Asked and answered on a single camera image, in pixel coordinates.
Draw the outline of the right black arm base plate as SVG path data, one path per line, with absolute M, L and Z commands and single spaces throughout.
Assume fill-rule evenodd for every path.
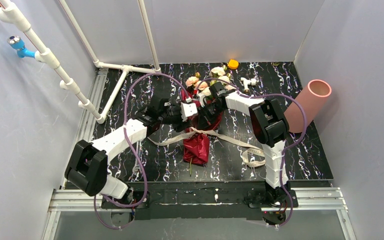
M 289 191 L 290 197 L 282 188 L 275 189 L 274 192 L 263 188 L 249 190 L 244 197 L 244 203 L 250 208 L 280 208 L 287 203 L 288 207 L 297 208 L 299 206 L 298 197 L 293 189 Z

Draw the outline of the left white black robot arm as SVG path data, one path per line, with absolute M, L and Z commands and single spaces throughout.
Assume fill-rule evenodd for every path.
M 91 142 L 78 141 L 72 151 L 64 177 L 88 196 L 98 194 L 122 199 L 128 185 L 108 175 L 110 161 L 133 144 L 156 132 L 161 125 L 172 125 L 177 131 L 189 126 L 189 118 L 198 109 L 195 103 L 175 103 L 157 97 L 140 108 L 133 118 L 113 132 Z

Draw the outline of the red flower bouquet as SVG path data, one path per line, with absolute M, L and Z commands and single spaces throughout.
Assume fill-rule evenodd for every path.
M 214 67 L 210 70 L 209 76 L 211 78 L 222 79 L 226 82 L 230 82 L 230 73 L 226 72 L 227 67 L 225 65 L 220 67 Z M 206 97 L 210 96 L 209 83 L 199 84 L 200 74 L 197 72 L 195 76 L 191 76 L 186 80 L 186 86 L 188 87 L 188 94 L 204 93 Z M 195 133 L 190 137 L 183 140 L 183 161 L 189 164 L 189 172 L 192 172 L 192 165 L 204 166 L 209 160 L 209 147 L 210 140 L 204 133 Z

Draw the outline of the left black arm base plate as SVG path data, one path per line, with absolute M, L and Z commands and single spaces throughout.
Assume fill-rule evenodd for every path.
M 101 207 L 103 209 L 121 209 L 120 205 L 133 205 L 139 202 L 143 197 L 143 191 L 139 190 L 128 190 L 127 193 L 121 198 L 116 199 L 114 197 L 109 197 L 109 200 L 105 197 L 102 198 Z M 134 206 L 134 209 L 148 209 L 150 207 L 150 192 L 146 192 L 146 197 L 144 200 L 137 206 Z

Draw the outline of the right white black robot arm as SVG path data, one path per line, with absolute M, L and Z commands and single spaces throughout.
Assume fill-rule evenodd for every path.
M 234 89 L 226 89 L 220 82 L 209 88 L 212 100 L 198 109 L 198 125 L 208 127 L 218 115 L 233 110 L 250 117 L 255 138 L 262 145 L 265 161 L 265 192 L 262 204 L 284 204 L 293 207 L 289 178 L 285 170 L 285 148 L 289 124 L 276 99 L 247 96 Z

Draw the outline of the cream ribbon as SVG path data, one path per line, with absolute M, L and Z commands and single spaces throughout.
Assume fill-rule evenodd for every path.
M 249 160 L 249 154 L 256 155 L 259 157 L 264 157 L 265 156 L 264 151 L 261 148 L 256 147 L 256 146 L 251 145 L 251 144 L 248 144 L 246 142 L 234 139 L 232 137 L 229 137 L 229 136 L 226 136 L 223 134 L 219 134 L 214 130 L 198 130 L 194 127 L 190 127 L 189 132 L 182 133 L 182 134 L 177 135 L 175 137 L 169 138 L 163 142 L 153 141 L 149 137 L 148 137 L 148 139 L 153 144 L 155 144 L 156 146 L 168 146 L 170 144 L 177 143 L 177 142 L 185 140 L 185 139 L 189 139 L 190 137 L 194 136 L 195 134 L 204 134 L 206 136 L 208 136 L 208 135 L 214 136 L 214 137 L 217 137 L 219 140 L 223 140 L 225 142 L 229 142 L 229 143 L 234 144 L 236 146 L 245 148 L 245 150 L 241 154 L 241 157 L 242 157 L 242 162 L 245 165 L 247 165 L 249 168 L 257 168 L 257 167 L 264 166 L 266 164 L 265 160 L 261 160 L 261 161 L 257 161 L 257 160 L 250 161 Z

